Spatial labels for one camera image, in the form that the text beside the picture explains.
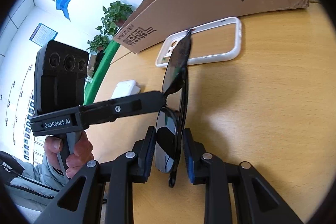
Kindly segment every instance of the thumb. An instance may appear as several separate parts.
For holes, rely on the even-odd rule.
[[[51,164],[51,166],[60,170],[60,165],[56,153],[62,151],[63,148],[62,140],[56,137],[48,136],[44,141],[43,148],[47,160]]]

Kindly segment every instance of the gray handle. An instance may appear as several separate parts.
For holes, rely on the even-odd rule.
[[[66,159],[67,157],[69,157],[71,154],[74,153],[75,144],[79,141],[81,136],[82,136],[81,131],[57,135],[57,137],[63,141],[63,149],[61,152],[57,153],[57,158],[61,166],[61,170],[64,175],[66,183],[69,181],[65,173],[65,171],[68,169],[68,166],[66,164]]]

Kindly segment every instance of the white charger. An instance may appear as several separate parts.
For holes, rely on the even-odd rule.
[[[115,87],[111,99],[138,94],[140,93],[140,90],[141,88],[137,86],[137,82],[135,80],[122,81]]]

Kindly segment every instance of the black triangular cutout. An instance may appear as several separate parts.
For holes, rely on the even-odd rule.
[[[76,211],[78,208],[79,200],[84,188],[86,178],[79,177],[72,187],[62,196],[58,201],[58,207],[69,211]]]
[[[264,213],[278,207],[278,202],[269,194],[257,178],[252,178],[252,185],[260,210]]]

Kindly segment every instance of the camera lens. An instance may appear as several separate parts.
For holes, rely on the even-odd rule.
[[[67,55],[64,59],[64,68],[66,70],[73,70],[75,67],[75,58],[72,55]]]
[[[58,53],[54,52],[53,54],[51,54],[51,56],[49,58],[49,64],[53,68],[56,68],[59,65],[59,55],[58,55]]]
[[[84,62],[84,60],[79,61],[78,68],[79,68],[79,70],[84,70],[85,69],[85,62]]]

